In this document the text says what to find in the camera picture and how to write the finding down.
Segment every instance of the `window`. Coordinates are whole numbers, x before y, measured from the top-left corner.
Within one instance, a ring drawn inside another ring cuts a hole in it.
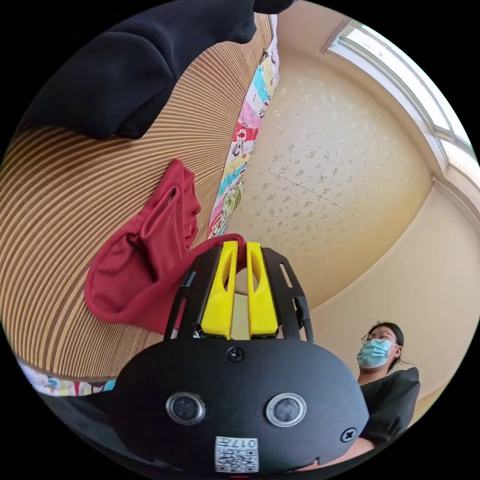
[[[385,72],[417,107],[439,139],[450,140],[460,147],[472,150],[467,133],[445,96],[428,75],[397,46],[356,21],[350,22],[338,41]]]
[[[445,151],[448,162],[467,175],[480,191],[480,167],[475,157],[451,141],[440,140],[440,144]]]

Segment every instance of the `red fabric bag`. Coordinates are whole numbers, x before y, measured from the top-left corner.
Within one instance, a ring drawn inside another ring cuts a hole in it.
[[[177,290],[199,255],[237,241],[237,271],[245,268],[245,240],[240,235],[214,237],[191,249],[201,210],[194,179],[180,160],[173,160],[141,212],[94,257],[85,302],[99,320],[164,334]]]

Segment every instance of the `blue surgical mask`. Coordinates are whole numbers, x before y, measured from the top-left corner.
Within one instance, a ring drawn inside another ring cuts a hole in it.
[[[356,356],[358,366],[362,369],[375,369],[385,365],[390,347],[393,343],[390,340],[378,341],[376,338],[364,345]]]

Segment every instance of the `brown striped fabric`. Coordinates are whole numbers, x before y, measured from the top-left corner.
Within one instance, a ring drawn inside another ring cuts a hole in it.
[[[17,357],[65,380],[105,381],[161,337],[103,323],[84,301],[90,262],[142,208],[174,158],[195,173],[206,239],[243,100],[263,49],[268,16],[246,45],[199,56],[140,140],[93,140],[53,128],[16,138],[0,170],[0,313]]]

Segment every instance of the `yellow 3d-printed part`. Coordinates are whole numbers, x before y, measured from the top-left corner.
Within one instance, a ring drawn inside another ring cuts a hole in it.
[[[279,324],[260,243],[246,243],[246,269],[250,337],[275,335]],[[258,282],[256,290],[254,276]]]
[[[239,244],[226,241],[218,261],[213,284],[201,320],[201,330],[206,335],[230,340],[234,313],[235,278]]]

